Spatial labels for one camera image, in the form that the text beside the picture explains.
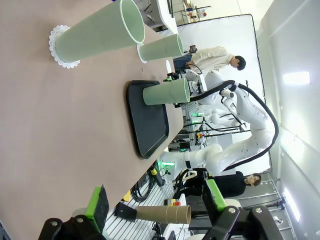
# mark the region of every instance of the white lace doily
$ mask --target white lace doily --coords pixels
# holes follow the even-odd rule
[[[54,57],[54,60],[64,68],[74,68],[78,66],[80,60],[74,62],[64,62],[60,59],[60,57],[56,53],[56,38],[67,31],[70,27],[66,25],[60,25],[53,28],[49,36],[49,50],[51,51],[51,55]]]
[[[137,52],[138,52],[138,55],[139,55],[139,58],[140,58],[141,62],[143,62],[144,64],[146,64],[147,61],[143,60],[142,57],[141,57],[141,55],[140,55],[140,47],[141,47],[142,45],[143,45],[143,43],[138,44],[138,45],[136,46],[136,50],[137,50]]]

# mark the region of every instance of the bolt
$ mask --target bolt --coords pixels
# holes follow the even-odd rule
[[[231,208],[229,208],[229,213],[231,213],[231,214],[234,214],[235,212],[236,212],[236,210],[233,208],[233,207],[231,207]]]

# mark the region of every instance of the white shirt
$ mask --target white shirt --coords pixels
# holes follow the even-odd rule
[[[219,70],[229,65],[230,60],[233,56],[234,55],[232,53],[229,53],[224,47],[217,46],[197,51],[192,55],[191,60],[201,70]],[[195,72],[199,71],[195,66],[192,66],[191,69]]]

